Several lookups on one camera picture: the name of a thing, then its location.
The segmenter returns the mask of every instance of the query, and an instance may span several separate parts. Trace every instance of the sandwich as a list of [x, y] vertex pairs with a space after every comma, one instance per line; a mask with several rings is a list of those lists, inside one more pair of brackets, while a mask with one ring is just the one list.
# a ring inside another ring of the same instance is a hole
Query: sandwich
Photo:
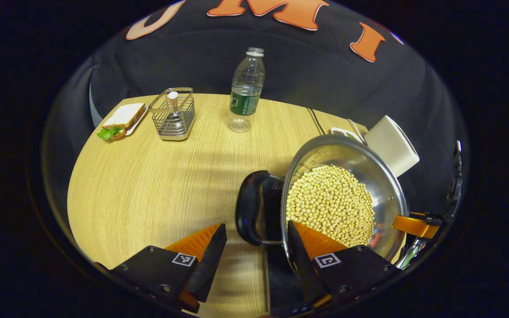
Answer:
[[101, 131], [97, 133], [97, 136], [105, 140], [121, 139], [145, 110], [146, 106], [143, 102], [119, 106], [115, 113], [101, 125]]

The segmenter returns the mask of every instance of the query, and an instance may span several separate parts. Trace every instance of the cable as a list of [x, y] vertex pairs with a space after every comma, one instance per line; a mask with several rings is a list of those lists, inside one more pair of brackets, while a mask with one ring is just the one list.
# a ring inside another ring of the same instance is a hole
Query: cable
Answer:
[[315, 112], [313, 111], [313, 109], [311, 109], [309, 107], [306, 107], [306, 108], [309, 109], [309, 111], [311, 111], [311, 113], [313, 114], [313, 118], [315, 119], [315, 123], [319, 127], [319, 130], [321, 130], [321, 134], [325, 135], [325, 131], [323, 130], [323, 127], [321, 127], [321, 125], [319, 124], [319, 121], [317, 120], [317, 116], [315, 115]]

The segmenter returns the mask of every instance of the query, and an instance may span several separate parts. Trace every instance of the bread slice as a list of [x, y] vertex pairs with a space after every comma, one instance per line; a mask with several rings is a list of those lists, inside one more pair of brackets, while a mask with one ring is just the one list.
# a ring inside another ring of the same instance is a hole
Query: bread slice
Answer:
[[126, 129], [131, 127], [133, 122], [141, 115], [143, 115], [145, 109], [145, 103], [143, 102], [130, 103], [127, 105], [119, 106], [115, 113], [113, 113], [113, 115], [111, 115], [111, 117], [109, 117], [109, 119], [105, 121], [101, 127], [103, 129], [119, 127], [125, 130], [125, 133], [127, 133]]

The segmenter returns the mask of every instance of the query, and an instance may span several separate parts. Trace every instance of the plastic water bottle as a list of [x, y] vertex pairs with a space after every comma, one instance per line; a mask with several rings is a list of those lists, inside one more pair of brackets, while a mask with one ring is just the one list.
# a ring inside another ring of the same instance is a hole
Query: plastic water bottle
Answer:
[[228, 127], [236, 133], [251, 129], [258, 99], [264, 85], [264, 50], [249, 48], [233, 76]]

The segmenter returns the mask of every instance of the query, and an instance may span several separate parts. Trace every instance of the wooden table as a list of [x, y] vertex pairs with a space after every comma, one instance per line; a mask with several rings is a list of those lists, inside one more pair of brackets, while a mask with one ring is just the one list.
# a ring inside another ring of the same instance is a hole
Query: wooden table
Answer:
[[[184, 141], [160, 139], [150, 112], [118, 141], [99, 139], [101, 125], [95, 129], [70, 179], [70, 226], [85, 255], [111, 269], [147, 245], [166, 247], [223, 222], [228, 243], [198, 316], [255, 318], [266, 308], [264, 248], [236, 232], [239, 186], [257, 170], [285, 175], [295, 153], [320, 131], [307, 108], [261, 99], [251, 131], [235, 133], [225, 123], [228, 95], [194, 98], [196, 122]], [[128, 98], [119, 105], [152, 99]], [[331, 127], [353, 131], [347, 119], [315, 113], [326, 133]]]

